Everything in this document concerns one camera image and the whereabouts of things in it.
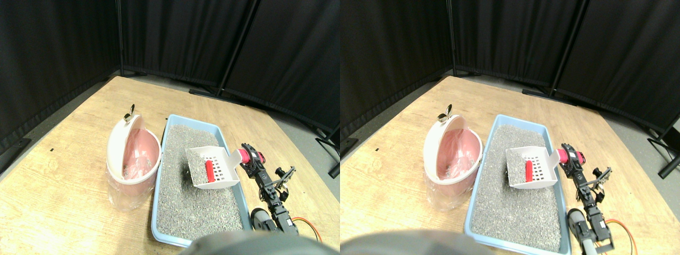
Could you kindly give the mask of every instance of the gray cat litter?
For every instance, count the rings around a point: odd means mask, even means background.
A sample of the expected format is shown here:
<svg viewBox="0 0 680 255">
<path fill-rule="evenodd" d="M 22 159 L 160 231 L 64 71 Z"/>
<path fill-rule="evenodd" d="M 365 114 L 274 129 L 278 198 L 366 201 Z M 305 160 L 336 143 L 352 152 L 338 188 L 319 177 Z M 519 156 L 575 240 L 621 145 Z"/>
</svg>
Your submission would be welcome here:
<svg viewBox="0 0 680 255">
<path fill-rule="evenodd" d="M 488 145 L 471 221 L 474 233 L 551 252 L 560 249 L 560 220 L 553 187 L 509 185 L 505 150 L 545 146 L 543 136 L 511 125 L 499 126 Z"/>
<path fill-rule="evenodd" d="M 170 126 L 165 135 L 167 139 L 158 190 L 158 231 L 195 240 L 212 233 L 242 230 L 232 188 L 202 190 L 192 183 L 194 175 L 189 172 L 186 151 L 195 147 L 219 146 L 215 135 L 184 125 Z M 207 182 L 205 165 L 203 169 L 202 175 Z"/>
</svg>

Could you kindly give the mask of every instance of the metal pole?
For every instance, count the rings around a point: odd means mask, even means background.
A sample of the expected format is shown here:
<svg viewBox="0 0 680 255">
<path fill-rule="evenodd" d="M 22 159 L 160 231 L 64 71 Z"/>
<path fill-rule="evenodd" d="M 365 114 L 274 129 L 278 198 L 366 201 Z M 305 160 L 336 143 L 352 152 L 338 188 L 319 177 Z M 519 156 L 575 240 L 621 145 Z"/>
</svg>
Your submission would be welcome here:
<svg viewBox="0 0 680 255">
<path fill-rule="evenodd" d="M 454 37 L 454 4 L 452 0 L 446 0 L 446 11 L 449 13 L 449 35 L 451 37 L 451 61 L 454 64 L 454 76 L 456 76 L 456 41 Z"/>
<path fill-rule="evenodd" d="M 121 18 L 120 1 L 116 0 L 116 11 L 118 12 L 118 45 L 120 46 L 118 55 L 120 56 L 120 76 L 123 77 L 123 21 Z"/>
<path fill-rule="evenodd" d="M 576 22 L 574 23 L 574 27 L 571 29 L 571 34 L 569 35 L 569 40 L 566 43 L 566 48 L 564 49 L 564 53 L 562 54 L 562 59 L 560 60 L 560 66 L 557 68 L 557 74 L 555 75 L 555 79 L 553 80 L 551 89 L 550 89 L 550 94 L 548 97 L 553 97 L 555 96 L 555 93 L 557 92 L 557 84 L 560 81 L 560 78 L 562 76 L 562 71 L 564 71 L 564 65 L 566 64 L 566 60 L 569 58 L 569 54 L 571 53 L 571 49 L 574 46 L 574 42 L 576 41 L 576 35 L 579 32 L 579 29 L 581 28 L 581 24 L 583 23 L 583 17 L 585 16 L 585 11 L 588 8 L 588 2 L 589 0 L 583 0 L 581 2 L 581 6 L 579 7 L 579 12 L 576 16 Z"/>
<path fill-rule="evenodd" d="M 659 171 L 658 174 L 661 177 L 661 179 L 666 179 L 666 177 L 668 177 L 668 175 L 678 165 L 680 165 L 680 155 L 676 155 L 675 158 L 668 165 L 666 165 L 666 167 L 664 167 L 663 169 L 661 169 L 661 171 Z"/>
<path fill-rule="evenodd" d="M 224 72 L 224 76 L 222 77 L 222 82 L 220 82 L 220 89 L 218 89 L 217 92 L 215 93 L 215 95 L 218 97 L 222 95 L 222 91 L 224 91 L 224 87 L 226 86 L 226 81 L 229 79 L 231 70 L 234 69 L 236 58 L 238 58 L 239 53 L 241 53 L 241 48 L 243 47 L 243 43 L 245 41 L 246 36 L 248 36 L 248 31 L 250 30 L 250 26 L 252 25 L 253 20 L 255 19 L 255 13 L 257 12 L 257 7 L 259 5 L 260 0 L 253 0 L 253 4 L 250 6 L 250 9 L 248 10 L 248 16 L 245 20 L 243 29 L 239 34 L 239 40 L 236 42 L 236 47 L 234 49 L 234 52 L 231 54 L 229 64 L 226 66 L 226 71 Z"/>
</svg>

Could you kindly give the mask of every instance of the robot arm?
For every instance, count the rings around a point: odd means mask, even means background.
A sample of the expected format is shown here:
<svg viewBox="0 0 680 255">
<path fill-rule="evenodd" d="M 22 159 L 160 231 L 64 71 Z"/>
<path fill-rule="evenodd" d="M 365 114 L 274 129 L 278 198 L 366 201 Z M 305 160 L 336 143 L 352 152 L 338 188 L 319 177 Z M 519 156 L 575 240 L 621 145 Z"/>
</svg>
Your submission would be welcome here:
<svg viewBox="0 0 680 255">
<path fill-rule="evenodd" d="M 605 191 L 603 184 L 609 179 L 611 168 L 602 173 L 595 168 L 593 174 L 597 177 L 596 180 L 588 182 L 583 175 L 582 165 L 585 163 L 585 157 L 581 152 L 574 150 L 574 147 L 563 143 L 563 151 L 560 152 L 560 166 L 564 170 L 567 178 L 574 181 L 576 185 L 577 194 L 576 199 L 583 203 L 588 222 L 583 216 L 581 210 L 576 208 L 571 209 L 567 213 L 569 222 L 569 229 L 578 240 L 583 254 L 600 254 L 614 249 L 614 242 L 611 238 L 609 227 L 605 224 L 605 219 L 602 213 L 597 208 L 597 203 L 602 203 L 605 199 Z M 594 243 L 597 241 L 604 241 L 609 239 L 609 244 L 595 248 Z"/>
<path fill-rule="evenodd" d="M 241 167 L 248 174 L 250 179 L 255 179 L 258 187 L 260 187 L 260 200 L 267 203 L 269 214 L 262 208 L 253 209 L 250 214 L 250 219 L 253 223 L 253 228 L 256 230 L 266 230 L 273 232 L 283 232 L 298 235 L 297 226 L 290 219 L 288 210 L 284 207 L 284 201 L 288 198 L 288 187 L 286 182 L 295 172 L 295 167 L 291 167 L 288 171 L 283 171 L 279 167 L 276 169 L 276 175 L 280 179 L 272 181 L 265 169 L 265 157 L 258 152 L 251 145 L 247 143 L 241 144 L 243 149 L 239 149 L 239 153 L 243 160 Z"/>
</svg>

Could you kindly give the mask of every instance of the orange cable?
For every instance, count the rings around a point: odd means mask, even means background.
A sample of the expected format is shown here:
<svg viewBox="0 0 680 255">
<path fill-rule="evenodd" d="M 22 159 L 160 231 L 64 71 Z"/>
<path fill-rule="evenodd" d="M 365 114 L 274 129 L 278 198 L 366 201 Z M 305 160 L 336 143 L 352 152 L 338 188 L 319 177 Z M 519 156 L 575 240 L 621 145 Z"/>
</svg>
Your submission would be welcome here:
<svg viewBox="0 0 680 255">
<path fill-rule="evenodd" d="M 295 218 L 290 219 L 290 220 L 304 220 L 304 221 L 305 221 L 306 223 L 308 223 L 308 224 L 311 226 L 311 228 L 314 230 L 314 233 L 319 237 L 319 241 L 320 241 L 321 243 L 324 242 L 324 240 L 321 239 L 321 234 L 319 233 L 319 231 L 316 230 L 316 227 L 315 227 L 311 222 L 309 222 L 307 219 L 302 218 L 302 217 L 295 217 Z"/>
<path fill-rule="evenodd" d="M 637 251 L 637 243 L 635 243 L 635 238 L 633 237 L 633 234 L 631 234 L 630 231 L 628 230 L 628 227 L 627 227 L 626 225 L 624 225 L 623 222 L 620 222 L 619 220 L 616 220 L 616 219 L 608 219 L 608 220 L 605 220 L 605 223 L 610 223 L 610 222 L 616 222 L 616 223 L 618 223 L 619 225 L 621 225 L 621 226 L 626 230 L 626 232 L 628 233 L 628 236 L 630 237 L 630 239 L 633 240 L 633 246 L 635 247 L 635 254 L 638 254 L 638 251 Z"/>
</svg>

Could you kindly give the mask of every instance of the black curtain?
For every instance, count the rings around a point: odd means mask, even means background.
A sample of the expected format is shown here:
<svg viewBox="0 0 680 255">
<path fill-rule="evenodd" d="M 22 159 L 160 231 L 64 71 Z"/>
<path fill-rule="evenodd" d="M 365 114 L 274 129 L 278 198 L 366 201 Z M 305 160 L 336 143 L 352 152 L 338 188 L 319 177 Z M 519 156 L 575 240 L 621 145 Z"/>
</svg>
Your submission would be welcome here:
<svg viewBox="0 0 680 255">
<path fill-rule="evenodd" d="M 680 2 L 591 1 L 558 92 L 657 131 L 680 114 Z"/>
<path fill-rule="evenodd" d="M 340 0 L 263 0 L 225 91 L 325 131 L 339 119 Z"/>
<path fill-rule="evenodd" d="M 124 68 L 218 86 L 248 2 L 121 0 Z"/>
<path fill-rule="evenodd" d="M 453 0 L 456 67 L 550 86 L 578 1 Z"/>
<path fill-rule="evenodd" d="M 0 1 L 0 153 L 119 64 L 114 1 Z"/>
<path fill-rule="evenodd" d="M 451 69 L 446 1 L 343 1 L 336 143 Z"/>
</svg>

